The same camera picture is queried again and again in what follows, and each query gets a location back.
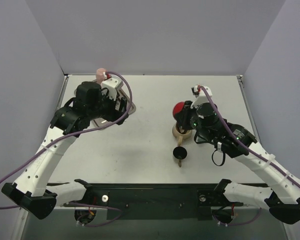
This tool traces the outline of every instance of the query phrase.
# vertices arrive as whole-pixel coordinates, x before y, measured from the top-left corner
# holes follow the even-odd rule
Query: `black mount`
[[[225,188],[231,183],[229,179],[222,179],[215,188],[215,192],[223,195]],[[275,192],[264,200],[269,206],[269,212],[279,221],[285,224],[295,224],[300,221],[300,198],[296,200],[298,204],[284,204]]]
[[[216,184],[87,183],[86,186],[87,191],[78,203],[91,204],[96,199],[96,205],[121,209],[124,214],[120,220],[208,221],[212,219],[211,207],[231,204],[225,196],[214,191]],[[107,202],[101,200],[104,195],[108,196]],[[69,202],[64,206],[75,205]],[[108,220],[117,215],[116,211],[107,211]]]
[[[46,218],[56,205],[57,194],[45,190],[43,196],[31,196],[31,192],[24,194],[16,188],[17,184],[5,183],[1,192],[15,204],[35,215],[38,219]]]
[[[90,121],[97,118],[114,122],[127,110],[127,99],[110,99],[108,93],[109,90],[101,89],[98,83],[84,81],[77,87],[76,96],[55,112],[50,128],[57,127],[63,130],[64,135],[67,135],[86,129]],[[117,101],[120,101],[118,109],[116,109]]]

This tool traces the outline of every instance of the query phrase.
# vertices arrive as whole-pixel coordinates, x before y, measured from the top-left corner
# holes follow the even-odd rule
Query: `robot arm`
[[[268,187],[254,187],[223,179],[215,193],[229,202],[240,202],[268,209],[278,220],[294,224],[300,220],[300,179],[280,165],[243,126],[223,119],[212,102],[209,87],[192,88],[196,99],[178,103],[173,109],[177,126],[196,130],[196,138],[246,165]]]
[[[88,194],[88,183],[76,179],[70,183],[47,186],[48,181],[64,153],[80,136],[80,131],[90,125],[91,120],[103,118],[114,122],[124,115],[127,100],[117,99],[117,91],[122,85],[122,80],[116,78],[109,78],[101,85],[89,81],[80,84],[76,96],[55,112],[37,153],[45,151],[13,183],[5,183],[1,191],[39,219],[47,217],[56,205],[82,200]],[[117,124],[121,125],[127,117]],[[73,136],[52,144],[68,134]]]

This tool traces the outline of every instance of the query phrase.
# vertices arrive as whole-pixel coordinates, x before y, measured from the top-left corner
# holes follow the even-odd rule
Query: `white table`
[[[263,183],[243,164],[227,157],[224,166],[212,163],[214,147],[184,143],[188,156],[178,167],[172,151],[176,103],[194,100],[191,87],[207,85],[222,116],[253,132],[236,76],[144,76],[126,75],[136,112],[123,125],[82,134],[68,149],[50,178],[50,183],[82,179],[88,183],[125,184],[211,184],[221,179],[239,183]],[[62,105],[74,97],[74,90],[93,75],[70,75]],[[215,154],[216,162],[221,153]]]

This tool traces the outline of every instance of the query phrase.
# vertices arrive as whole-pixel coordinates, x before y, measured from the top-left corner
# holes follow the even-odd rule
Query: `gray wall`
[[[300,178],[300,0],[286,0],[245,73],[266,149]],[[300,223],[295,225],[300,239]]]
[[[0,178],[38,149],[63,78],[26,2],[0,0]],[[11,204],[0,192],[0,206]],[[0,210],[0,240],[10,239],[17,212]]]
[[[284,0],[26,0],[63,71],[243,74]]]

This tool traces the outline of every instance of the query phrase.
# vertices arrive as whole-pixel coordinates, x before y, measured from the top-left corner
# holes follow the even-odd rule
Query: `purple cable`
[[[262,212],[262,209],[259,208],[259,210],[258,210],[257,214],[254,216],[254,218],[252,218],[252,219],[249,220],[249,221],[239,222],[239,223],[229,223],[229,224],[225,224],[225,223],[223,223],[223,222],[220,222],[220,221],[216,218],[215,215],[213,215],[213,218],[214,218],[215,220],[219,221],[220,224],[222,224],[222,225],[224,225],[224,226],[225,226],[225,225],[227,225],[227,226],[229,226],[229,227],[231,227],[231,226],[242,226],[242,225],[250,224],[250,223],[254,222],[255,220],[257,220],[257,219],[260,217],[261,212]]]
[[[218,111],[216,105],[214,104],[214,102],[212,101],[211,97],[209,96],[209,93],[207,92],[206,88],[203,86],[199,86],[200,89],[203,90],[206,98],[208,99],[209,103],[211,104],[214,112],[217,114],[218,118],[220,119],[222,125],[225,127],[225,130],[229,133],[229,135],[234,139],[234,141],[239,144],[241,147],[243,147],[245,150],[247,150],[249,153],[255,155],[257,158],[261,159],[264,162],[268,162],[267,159],[265,159],[263,156],[257,154],[255,151],[252,151],[251,149],[249,149],[246,145],[244,145],[241,141],[239,141],[237,139],[237,137],[233,134],[233,132],[231,131],[231,129],[228,127],[227,123],[225,122],[225,120],[223,119],[223,117],[221,116],[220,112]],[[274,167],[279,173],[281,173],[283,176],[286,176],[287,174],[280,169],[280,167],[278,167],[277,165],[275,165],[274,163],[270,163],[270,165],[272,167]],[[287,177],[287,179],[292,182],[294,185],[296,185],[299,189],[300,189],[300,184],[298,182],[296,182],[293,178],[291,178],[290,176]]]
[[[110,206],[97,206],[97,205],[89,205],[89,204],[82,204],[82,203],[77,203],[77,202],[72,202],[72,204],[76,205],[76,206],[79,206],[79,207],[90,207],[90,208],[98,208],[98,209],[107,209],[107,210],[114,210],[114,211],[117,211],[117,212],[120,212],[120,214],[118,216],[116,216],[115,218],[109,220],[109,221],[106,221],[106,222],[103,222],[103,223],[99,223],[99,224],[85,224],[84,226],[85,227],[89,227],[89,228],[97,228],[97,227],[102,227],[102,226],[105,226],[105,225],[108,225],[110,223],[113,223],[115,220],[118,220],[122,214],[123,214],[123,211],[119,208],[115,208],[115,207],[110,207]]]
[[[119,117],[117,120],[113,121],[113,122],[109,122],[108,124],[104,125],[104,126],[100,126],[100,127],[95,127],[92,129],[87,129],[87,130],[83,130],[83,131],[77,131],[77,132],[73,132],[64,136],[61,136],[57,139],[55,139],[54,141],[50,142],[48,145],[46,145],[46,148],[50,148],[52,145],[56,144],[57,142],[72,137],[72,136],[76,136],[78,134],[85,134],[85,133],[89,133],[89,132],[93,132],[93,131],[97,131],[97,130],[102,130],[102,129],[106,129],[112,125],[115,125],[116,123],[120,122],[122,119],[124,119],[126,117],[126,115],[129,113],[129,110],[132,106],[132,91],[131,88],[127,82],[127,80],[121,76],[120,74],[114,72],[114,71],[107,71],[106,74],[112,74],[112,75],[116,75],[118,76],[126,85],[126,87],[128,88],[129,91],[129,97],[130,97],[130,101],[128,103],[127,109],[124,112],[124,114]],[[43,148],[40,151],[38,151],[33,157],[31,157],[28,161],[26,161],[24,164],[22,164],[20,167],[18,167],[17,169],[13,170],[12,172],[10,172],[8,175],[4,176],[3,178],[0,179],[0,184],[5,181],[6,179],[8,179],[9,177],[11,177],[12,175],[14,175],[15,173],[19,172],[21,169],[23,169],[25,166],[27,166],[28,164],[30,164],[31,162],[33,162],[37,157],[39,157],[41,154],[43,154],[47,149]],[[4,209],[15,209],[15,208],[19,208],[18,205],[14,205],[14,206],[0,206],[0,210],[4,210]]]

